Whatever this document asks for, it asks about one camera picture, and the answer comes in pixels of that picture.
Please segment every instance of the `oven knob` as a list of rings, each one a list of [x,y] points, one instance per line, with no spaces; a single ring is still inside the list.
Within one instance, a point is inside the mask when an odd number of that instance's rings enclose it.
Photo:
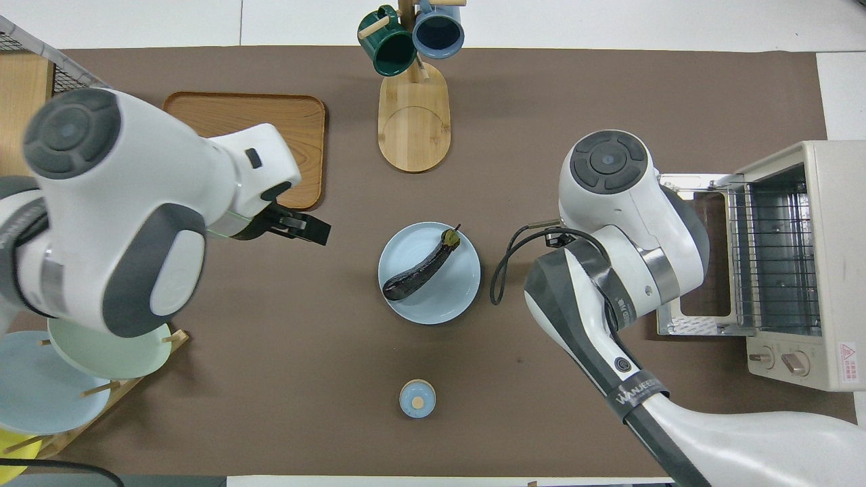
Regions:
[[[794,375],[803,377],[809,374],[809,357],[799,350],[793,354],[782,354],[782,363]]]
[[[766,369],[771,369],[776,365],[776,359],[769,347],[761,348],[760,354],[749,354],[749,360],[752,362],[760,362]]]

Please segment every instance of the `eggplant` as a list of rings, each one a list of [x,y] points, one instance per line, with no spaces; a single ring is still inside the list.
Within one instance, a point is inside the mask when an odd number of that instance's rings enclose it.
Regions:
[[[424,286],[442,268],[451,253],[460,246],[460,234],[457,233],[459,228],[460,225],[457,225],[455,228],[449,228],[442,232],[442,239],[439,244],[423,261],[388,279],[382,286],[382,294],[385,295],[385,299],[400,301]]]

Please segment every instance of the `green mug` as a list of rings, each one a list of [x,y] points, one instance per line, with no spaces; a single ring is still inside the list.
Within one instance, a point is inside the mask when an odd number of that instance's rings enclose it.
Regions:
[[[373,60],[373,67],[382,76],[395,76],[403,73],[415,61],[415,44],[412,34],[400,25],[397,12],[390,5],[382,5],[361,19],[358,32],[373,25],[380,19],[389,18],[381,29],[358,42]]]

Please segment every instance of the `gray round joint cover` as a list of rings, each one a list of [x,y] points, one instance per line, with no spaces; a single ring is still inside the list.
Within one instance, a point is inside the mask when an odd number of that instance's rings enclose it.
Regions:
[[[572,176],[589,192],[616,194],[643,177],[647,159],[643,142],[634,135],[619,130],[595,132],[575,145]]]
[[[103,89],[76,89],[53,98],[30,120],[24,157],[44,178],[74,178],[97,166],[119,134],[115,95]]]

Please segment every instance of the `yellow plate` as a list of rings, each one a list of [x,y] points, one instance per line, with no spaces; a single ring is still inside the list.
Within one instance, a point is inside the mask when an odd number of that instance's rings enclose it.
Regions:
[[[36,458],[36,455],[39,454],[39,449],[42,448],[41,440],[19,448],[12,453],[3,453],[3,450],[10,446],[17,445],[25,439],[30,438],[33,438],[33,435],[22,435],[0,430],[0,458]],[[27,467],[0,467],[0,485],[6,484],[13,478],[18,477],[25,470],[27,470]]]

